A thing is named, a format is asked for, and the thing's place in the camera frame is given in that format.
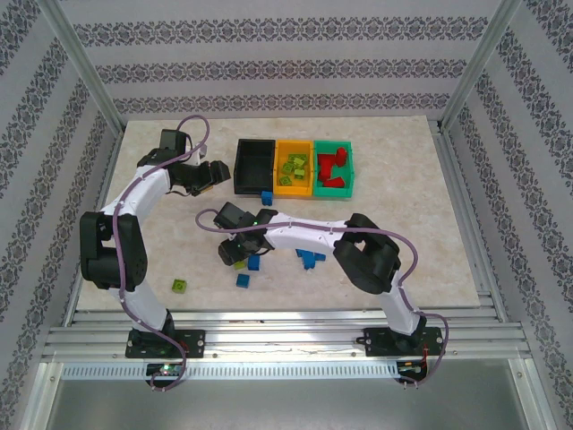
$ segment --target marble tabletop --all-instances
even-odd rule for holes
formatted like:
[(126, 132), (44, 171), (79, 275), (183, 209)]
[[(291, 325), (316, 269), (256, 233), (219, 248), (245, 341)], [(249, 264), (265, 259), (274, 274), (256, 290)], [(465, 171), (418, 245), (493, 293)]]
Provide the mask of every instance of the marble tabletop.
[[(137, 161), (159, 142), (163, 128), (177, 121), (130, 121), (107, 195), (111, 202), (133, 177)], [(355, 163), (354, 195), (349, 201), (275, 198), (273, 209), (297, 218), (349, 219), (360, 212), (380, 228), (408, 237), (420, 254), (406, 288), (419, 306), (479, 305), (474, 280), (454, 217), (440, 162), (424, 116), (356, 118), (255, 118), (210, 121), (207, 159), (221, 159), (231, 172), (240, 138), (351, 141)], [(197, 142), (201, 122), (183, 130)], [(198, 197), (163, 197), (142, 225), (149, 258), (147, 277), (167, 308), (209, 310), (365, 309), (376, 297), (355, 288), (332, 256), (305, 271), (295, 251), (276, 250), (261, 257), (261, 271), (248, 289), (235, 285), (237, 271), (218, 257), (223, 235), (197, 228), (195, 214), (232, 202), (256, 214), (261, 199), (238, 196), (233, 181)], [(210, 224), (210, 215), (205, 222)], [(412, 261), (400, 245), (404, 270)], [(171, 291), (174, 279), (187, 290)], [(78, 309), (120, 309), (105, 291), (84, 281)]]

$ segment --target patterned wallpaper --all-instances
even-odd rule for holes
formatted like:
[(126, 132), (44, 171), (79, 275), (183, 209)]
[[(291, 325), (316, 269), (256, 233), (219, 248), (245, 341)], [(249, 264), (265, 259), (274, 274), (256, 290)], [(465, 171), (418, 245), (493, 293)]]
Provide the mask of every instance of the patterned wallpaper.
[(0, 429), (15, 428), (62, 323), (115, 137), (33, 1), (0, 4)]
[(451, 129), (504, 304), (573, 428), (573, 15), (524, 2)]
[(62, 5), (127, 119), (189, 111), (438, 119), (498, 2)]

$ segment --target purple cable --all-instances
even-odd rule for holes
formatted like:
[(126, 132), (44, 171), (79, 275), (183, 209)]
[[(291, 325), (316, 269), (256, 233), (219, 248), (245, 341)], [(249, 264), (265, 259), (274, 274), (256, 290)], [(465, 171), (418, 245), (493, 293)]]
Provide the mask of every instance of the purple cable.
[[(175, 388), (180, 382), (181, 379), (184, 377), (185, 375), (185, 369), (187, 368), (187, 359), (186, 359), (186, 354), (185, 354), (185, 350), (183, 349), (183, 347), (181, 345), (179, 345), (179, 343), (177, 343), (175, 340), (169, 338), (168, 336), (166, 336), (165, 334), (163, 334), (161, 331), (155, 330), (154, 328), (152, 328), (151, 326), (149, 326), (147, 323), (145, 323), (144, 321), (141, 320), (141, 318), (139, 318), (137, 315), (135, 315), (128, 307), (127, 302), (125, 301), (125, 263), (124, 263), (124, 252), (122, 250), (122, 244), (121, 241), (119, 239), (119, 233), (118, 233), (118, 228), (117, 228), (117, 218), (119, 215), (119, 211), (121, 210), (123, 203), (125, 201), (125, 199), (127, 199), (127, 196), (130, 194), (131, 191), (133, 191), (133, 188), (135, 188), (137, 186), (138, 183), (140, 183), (143, 179), (145, 179), (147, 176), (151, 175), (154, 172), (157, 172), (159, 169), (164, 168), (165, 166), (168, 166), (172, 163), (175, 163), (177, 161), (179, 161), (180, 159), (184, 159), (186, 157), (191, 157), (194, 152), (196, 152), (202, 145), (205, 144), (205, 142), (207, 141), (207, 139), (209, 138), (209, 132), (210, 132), (210, 127), (209, 127), (209, 122), (207, 121), (207, 118), (205, 118), (204, 116), (201, 115), (190, 115), (186, 118), (184, 118), (181, 123), (179, 123), (179, 126), (177, 126), (177, 130), (179, 130), (181, 128), (181, 126), (189, 121), (190, 119), (201, 119), (206, 126), (206, 131), (205, 131), (205, 136), (203, 137), (203, 139), (199, 142), (199, 144), (195, 147), (192, 148), (191, 150), (189, 150), (188, 152), (186, 152), (185, 154), (180, 155), (179, 157), (175, 157), (174, 159), (170, 159), (168, 161), (165, 161), (157, 166), (155, 166), (154, 168), (151, 168), (150, 170), (148, 170), (147, 172), (145, 172), (142, 177), (138, 177), (137, 179), (135, 179), (124, 191), (124, 193), (121, 195), (121, 197), (119, 198), (119, 203), (115, 206), (114, 209), (114, 215), (112, 218), (112, 228), (114, 231), (114, 240), (115, 240), (115, 250), (117, 252), (117, 262), (119, 264), (119, 279), (120, 279), (120, 286), (119, 286), (119, 301), (121, 303), (122, 308), (124, 309), (125, 313), (132, 319), (134, 320), (136, 323), (138, 323), (141, 327), (144, 327), (146, 330), (149, 330), (150, 332), (154, 333), (155, 335), (159, 336), (161, 339), (171, 343), (172, 345), (174, 345), (179, 352), (181, 353), (181, 359), (182, 359), (182, 369), (179, 373), (179, 376), (177, 376), (177, 378), (170, 383), (167, 387), (161, 388), (161, 391), (169, 391), (172, 388)], [(156, 390), (156, 386), (153, 384), (155, 381), (155, 378), (158, 376), (159, 374), (154, 374), (151, 376), (151, 381), (150, 381), (150, 385), (151, 385), (151, 389), (152, 390)]]
[(444, 318), (442, 315), (439, 315), (439, 314), (427, 314), (426, 312), (415, 311), (414, 307), (410, 304), (410, 302), (408, 301), (408, 299), (406, 297), (406, 292), (402, 288), (402, 284), (404, 283), (406, 278), (412, 274), (412, 272), (414, 271), (415, 267), (418, 264), (418, 251), (415, 249), (414, 244), (412, 242), (410, 242), (409, 239), (407, 239), (406, 237), (404, 237), (398, 233), (394, 233), (393, 231), (383, 230), (381, 228), (353, 228), (353, 227), (350, 227), (350, 228), (349, 227), (331, 228), (331, 227), (325, 227), (325, 226), (316, 226), (314, 224), (308, 224), (306, 222), (298, 222), (298, 221), (277, 222), (274, 224), (259, 224), (258, 226), (243, 227), (243, 228), (213, 228), (213, 227), (207, 227), (207, 226), (201, 224), (201, 221), (200, 221), (201, 215), (203, 215), (204, 213), (207, 213), (207, 212), (213, 212), (213, 213), (218, 214), (218, 211), (215, 209), (203, 209), (202, 211), (200, 211), (195, 216), (195, 223), (199, 226), (199, 228), (202, 228), (203, 230), (206, 230), (206, 231), (210, 231), (212, 233), (236, 234), (236, 233), (245, 233), (247, 231), (259, 230), (261, 228), (283, 228), (283, 227), (294, 226), (294, 227), (310, 228), (313, 230), (336, 232), (336, 233), (347, 232), (347, 233), (370, 233), (370, 234), (374, 234), (374, 235), (386, 235), (386, 236), (394, 237), (394, 238), (398, 239), (400, 242), (403, 242), (404, 244), (406, 244), (407, 247), (410, 248), (410, 251), (412, 251), (413, 260), (412, 260), (412, 264), (410, 265), (410, 267), (408, 268), (406, 273), (404, 273), (404, 275), (402, 275), (402, 277), (398, 280), (398, 290), (400, 292), (400, 295), (402, 296), (402, 299), (404, 300), (404, 303), (406, 304), (406, 307), (408, 308), (408, 310), (410, 312), (413, 312), (414, 314), (417, 314), (420, 316), (425, 316), (426, 318), (427, 317), (433, 317), (433, 318), (441, 319), (444, 323), (445, 333), (444, 333), (443, 346), (441, 348), (440, 355), (436, 359), (436, 364), (434, 365), (432, 370), (425, 376), (425, 378), (423, 378), (422, 381), (420, 381), (420, 382), (416, 381), (413, 378), (409, 378), (407, 376), (401, 376), (401, 378), (406, 380), (406, 381), (413, 383), (414, 386), (417, 388), (418, 385), (422, 385), (422, 384), (426, 383), (428, 381), (428, 379), (430, 379), (430, 376), (432, 376), (436, 372), (436, 369), (438, 368), (438, 366), (441, 363), (441, 360), (443, 359), (444, 355), (446, 354), (446, 347), (448, 346), (448, 340), (449, 340), (448, 321), (446, 320), (446, 318)]

